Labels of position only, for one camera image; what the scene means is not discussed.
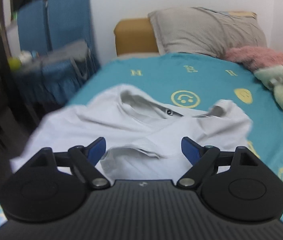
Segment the white t-shirt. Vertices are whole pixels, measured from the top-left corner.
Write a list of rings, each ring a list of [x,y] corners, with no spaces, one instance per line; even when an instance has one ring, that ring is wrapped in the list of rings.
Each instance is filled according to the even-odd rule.
[[[177,181],[191,167],[181,150],[184,137],[233,151],[247,144],[252,124],[230,100],[219,100],[205,112],[163,104],[137,87],[118,85],[87,105],[63,107],[46,115],[22,155],[10,164],[17,171],[41,148],[64,152],[104,137],[106,152],[97,169],[110,181]]]

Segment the teal smiley bed sheet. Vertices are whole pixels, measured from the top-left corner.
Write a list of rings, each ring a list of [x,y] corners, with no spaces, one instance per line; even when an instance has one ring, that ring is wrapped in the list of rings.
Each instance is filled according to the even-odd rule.
[[[234,102],[253,123],[245,146],[283,181],[283,110],[273,93],[241,65],[191,54],[117,59],[92,77],[66,107],[87,105],[118,85],[137,87],[163,104],[205,112],[219,100]]]

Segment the grey cloth on chair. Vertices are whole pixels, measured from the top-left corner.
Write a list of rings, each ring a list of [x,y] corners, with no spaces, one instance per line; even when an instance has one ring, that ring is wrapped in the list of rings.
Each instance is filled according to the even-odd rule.
[[[38,59],[45,63],[54,63],[64,60],[84,61],[90,58],[90,49],[85,40],[71,42],[62,48],[53,50]]]

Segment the pink fluffy blanket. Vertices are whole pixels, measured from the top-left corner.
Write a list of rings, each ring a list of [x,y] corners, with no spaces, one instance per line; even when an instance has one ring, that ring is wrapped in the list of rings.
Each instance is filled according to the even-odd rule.
[[[242,64],[251,72],[262,68],[283,66],[283,52],[267,47],[244,46],[231,48],[227,50],[223,59]]]

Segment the green fruit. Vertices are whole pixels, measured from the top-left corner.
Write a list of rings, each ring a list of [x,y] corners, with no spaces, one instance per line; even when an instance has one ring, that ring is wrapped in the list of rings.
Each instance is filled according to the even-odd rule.
[[[22,66],[22,63],[18,57],[9,57],[7,61],[11,71],[16,71]]]

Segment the grey pillow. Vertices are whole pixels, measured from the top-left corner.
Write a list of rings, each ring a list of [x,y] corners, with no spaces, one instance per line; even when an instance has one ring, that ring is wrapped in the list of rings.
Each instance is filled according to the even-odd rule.
[[[267,46],[254,12],[170,8],[153,11],[148,18],[161,55],[189,53],[222,58],[230,48]]]

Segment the mustard yellow headboard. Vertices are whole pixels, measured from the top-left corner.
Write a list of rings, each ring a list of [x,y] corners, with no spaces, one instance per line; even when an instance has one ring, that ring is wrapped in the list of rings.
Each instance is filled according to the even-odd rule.
[[[120,20],[114,28],[116,54],[158,53],[149,18]]]

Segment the blue covered chair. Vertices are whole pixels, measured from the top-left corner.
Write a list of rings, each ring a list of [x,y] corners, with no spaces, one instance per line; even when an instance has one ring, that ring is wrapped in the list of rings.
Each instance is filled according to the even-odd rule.
[[[90,58],[84,61],[42,62],[43,86],[54,102],[63,105],[100,68],[89,0],[48,0],[48,27],[52,51],[77,40],[85,40],[90,49]]]
[[[20,49],[45,55],[50,50],[45,0],[34,0],[17,12]]]

